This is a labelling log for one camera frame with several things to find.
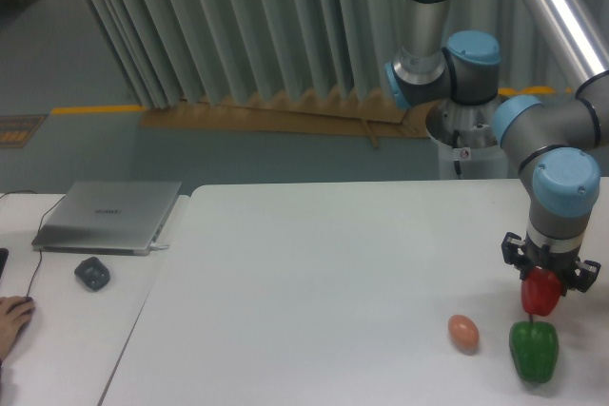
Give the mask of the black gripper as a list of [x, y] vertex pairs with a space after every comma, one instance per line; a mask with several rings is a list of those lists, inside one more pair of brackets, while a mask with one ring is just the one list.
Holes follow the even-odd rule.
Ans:
[[558, 240], [544, 236], [531, 239], [507, 232], [501, 242], [503, 261], [520, 272], [520, 280], [526, 280], [534, 268], [553, 272], [561, 283], [561, 294], [569, 291], [586, 293], [598, 278], [600, 264], [581, 261], [579, 251], [583, 235]]

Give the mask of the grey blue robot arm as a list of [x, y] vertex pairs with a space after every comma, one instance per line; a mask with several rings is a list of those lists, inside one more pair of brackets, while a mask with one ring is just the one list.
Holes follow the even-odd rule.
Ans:
[[522, 280], [552, 272], [562, 292], [588, 291], [600, 266], [580, 256], [599, 198], [591, 151], [608, 142], [608, 46], [582, 0], [521, 0], [574, 92], [547, 106], [535, 90], [501, 94], [497, 40], [467, 30], [442, 38], [451, 0], [410, 0], [411, 31], [385, 66], [396, 105], [442, 101], [480, 114], [530, 198], [523, 236], [507, 234], [501, 251]]

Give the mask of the person's hand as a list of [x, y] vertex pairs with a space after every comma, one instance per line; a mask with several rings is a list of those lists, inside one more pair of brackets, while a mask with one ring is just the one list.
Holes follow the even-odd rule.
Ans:
[[1, 362], [9, 356], [21, 329], [30, 322], [34, 308], [35, 302], [31, 297], [1, 298]]

